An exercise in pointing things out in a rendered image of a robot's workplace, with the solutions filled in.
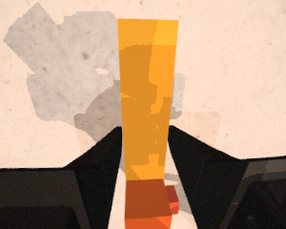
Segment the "orange long bar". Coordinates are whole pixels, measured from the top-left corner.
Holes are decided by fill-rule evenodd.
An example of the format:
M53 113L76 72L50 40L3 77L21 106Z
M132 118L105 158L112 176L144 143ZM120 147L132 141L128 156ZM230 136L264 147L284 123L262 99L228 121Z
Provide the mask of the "orange long bar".
M171 229L164 181L178 20L120 19L125 229Z

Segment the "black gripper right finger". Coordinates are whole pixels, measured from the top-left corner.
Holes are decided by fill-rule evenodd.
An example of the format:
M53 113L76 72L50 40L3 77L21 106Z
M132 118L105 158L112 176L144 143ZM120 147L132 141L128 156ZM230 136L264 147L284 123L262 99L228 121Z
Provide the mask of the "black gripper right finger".
M174 125L168 143L197 229L227 229L250 183L286 178L286 156L229 156Z

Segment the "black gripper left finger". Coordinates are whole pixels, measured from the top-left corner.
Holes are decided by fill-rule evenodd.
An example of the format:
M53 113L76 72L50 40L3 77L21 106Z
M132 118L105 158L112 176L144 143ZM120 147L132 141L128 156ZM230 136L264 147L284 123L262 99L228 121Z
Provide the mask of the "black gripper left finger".
M69 206L80 229L109 229L122 127L62 167L0 168L0 208Z

